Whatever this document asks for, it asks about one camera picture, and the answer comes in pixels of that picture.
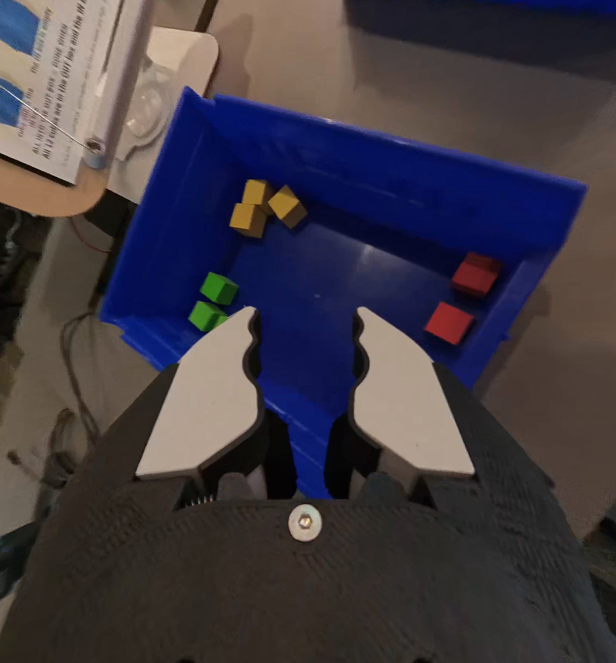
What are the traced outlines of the blue plastic bin with cubes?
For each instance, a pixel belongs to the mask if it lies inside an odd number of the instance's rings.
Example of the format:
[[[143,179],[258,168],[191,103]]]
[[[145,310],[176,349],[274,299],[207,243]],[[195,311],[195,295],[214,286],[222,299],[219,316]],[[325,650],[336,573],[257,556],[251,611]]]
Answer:
[[[307,210],[263,237],[229,227],[248,179]],[[158,371],[201,337],[188,317],[208,272],[262,317],[262,389],[288,424],[298,490],[328,499],[333,421],[353,386],[366,307],[471,388],[567,242],[582,182],[239,97],[185,87],[127,231],[99,318]],[[485,298],[454,290],[469,252],[503,263]],[[457,346],[424,327],[440,302],[475,316]]]

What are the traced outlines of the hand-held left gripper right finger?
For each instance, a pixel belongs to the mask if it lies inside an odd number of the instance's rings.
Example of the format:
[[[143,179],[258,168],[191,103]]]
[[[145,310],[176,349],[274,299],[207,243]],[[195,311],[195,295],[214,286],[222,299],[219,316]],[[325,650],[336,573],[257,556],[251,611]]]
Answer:
[[[333,422],[324,484],[333,499],[353,499],[375,473],[416,499],[424,477],[469,480],[473,461],[425,350],[369,308],[352,323],[354,384]]]

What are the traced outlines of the white clip bar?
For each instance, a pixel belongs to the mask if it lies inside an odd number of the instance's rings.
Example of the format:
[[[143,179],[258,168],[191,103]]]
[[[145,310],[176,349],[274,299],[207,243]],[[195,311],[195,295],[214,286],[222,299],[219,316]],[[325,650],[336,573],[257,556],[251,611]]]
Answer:
[[[154,6],[155,1],[118,1],[96,87],[96,105],[84,140],[83,162],[92,170],[106,169],[114,158],[139,69],[146,58]]]

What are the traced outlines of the green wooden cube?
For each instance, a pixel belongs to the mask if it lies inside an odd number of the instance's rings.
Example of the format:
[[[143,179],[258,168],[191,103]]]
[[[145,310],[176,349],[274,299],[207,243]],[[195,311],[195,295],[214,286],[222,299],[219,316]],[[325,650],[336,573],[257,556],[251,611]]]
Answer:
[[[228,315],[212,302],[198,301],[188,321],[202,333],[211,332],[228,319]]]
[[[229,306],[232,304],[238,291],[238,284],[228,277],[215,272],[207,273],[199,289],[200,294],[219,306]]]

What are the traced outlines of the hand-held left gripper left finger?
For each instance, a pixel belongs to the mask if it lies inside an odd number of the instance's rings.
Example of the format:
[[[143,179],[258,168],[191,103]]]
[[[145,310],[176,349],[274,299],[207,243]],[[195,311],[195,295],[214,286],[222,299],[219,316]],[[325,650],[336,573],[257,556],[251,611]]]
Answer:
[[[258,499],[293,497],[287,425],[258,379],[262,317],[248,306],[194,344],[176,371],[138,462],[140,481],[185,478],[202,498],[239,474]]]

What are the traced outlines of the printed instruction sheet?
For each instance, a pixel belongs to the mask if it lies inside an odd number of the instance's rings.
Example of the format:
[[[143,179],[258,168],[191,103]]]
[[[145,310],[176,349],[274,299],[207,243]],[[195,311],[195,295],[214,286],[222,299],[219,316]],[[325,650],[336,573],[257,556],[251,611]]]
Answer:
[[[0,1],[0,156],[73,186],[119,1]]]

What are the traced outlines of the red wooden cube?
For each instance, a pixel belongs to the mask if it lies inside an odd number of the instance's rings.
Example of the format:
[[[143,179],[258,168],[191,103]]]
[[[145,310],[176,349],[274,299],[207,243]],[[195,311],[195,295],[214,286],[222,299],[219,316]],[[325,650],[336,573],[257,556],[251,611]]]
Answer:
[[[475,316],[447,302],[440,302],[424,331],[442,342],[460,345],[475,322]]]
[[[503,263],[495,258],[469,252],[451,278],[454,290],[485,298],[500,276]]]

